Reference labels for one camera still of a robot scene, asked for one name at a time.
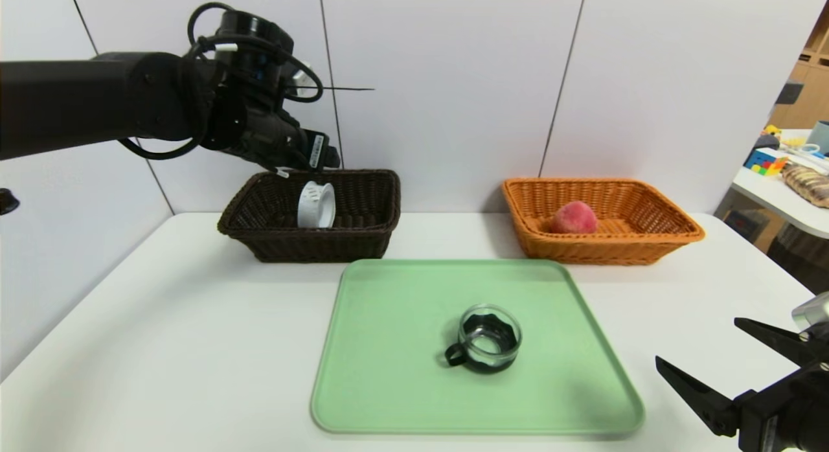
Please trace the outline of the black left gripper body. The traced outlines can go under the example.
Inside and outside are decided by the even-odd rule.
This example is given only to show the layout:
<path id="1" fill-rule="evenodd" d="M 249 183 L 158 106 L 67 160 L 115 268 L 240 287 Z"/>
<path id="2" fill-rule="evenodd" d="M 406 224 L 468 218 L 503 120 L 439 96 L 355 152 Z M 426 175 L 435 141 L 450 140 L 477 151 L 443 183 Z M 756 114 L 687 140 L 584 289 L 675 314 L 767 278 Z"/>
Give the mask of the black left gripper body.
<path id="1" fill-rule="evenodd" d="M 245 109 L 246 159 L 261 168 L 319 172 L 330 166 L 328 147 L 325 133 L 306 130 L 283 109 Z"/>

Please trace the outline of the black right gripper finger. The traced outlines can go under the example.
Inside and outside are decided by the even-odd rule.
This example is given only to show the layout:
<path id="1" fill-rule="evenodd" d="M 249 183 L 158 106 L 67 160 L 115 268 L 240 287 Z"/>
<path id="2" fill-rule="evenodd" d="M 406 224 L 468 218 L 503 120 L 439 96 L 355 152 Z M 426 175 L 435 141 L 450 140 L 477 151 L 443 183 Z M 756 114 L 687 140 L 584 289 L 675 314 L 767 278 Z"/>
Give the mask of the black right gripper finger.
<path id="1" fill-rule="evenodd" d="M 748 319 L 748 317 L 737 317 L 734 319 L 734 325 L 800 368 L 814 365 L 827 369 L 828 322 L 826 321 L 814 323 L 800 333 L 773 327 L 767 323 Z"/>
<path id="2" fill-rule="evenodd" d="M 714 435 L 737 434 L 740 413 L 735 402 L 662 357 L 655 357 L 655 369 Z"/>

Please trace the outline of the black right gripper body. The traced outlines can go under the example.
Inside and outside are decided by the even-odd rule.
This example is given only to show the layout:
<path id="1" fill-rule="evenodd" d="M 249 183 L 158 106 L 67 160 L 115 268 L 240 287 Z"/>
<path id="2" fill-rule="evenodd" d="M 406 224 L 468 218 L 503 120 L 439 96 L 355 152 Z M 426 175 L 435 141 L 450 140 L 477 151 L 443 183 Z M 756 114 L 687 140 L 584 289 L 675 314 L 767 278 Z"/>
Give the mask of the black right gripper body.
<path id="1" fill-rule="evenodd" d="M 828 450 L 827 381 L 827 371 L 815 363 L 764 390 L 738 397 L 738 449 Z"/>

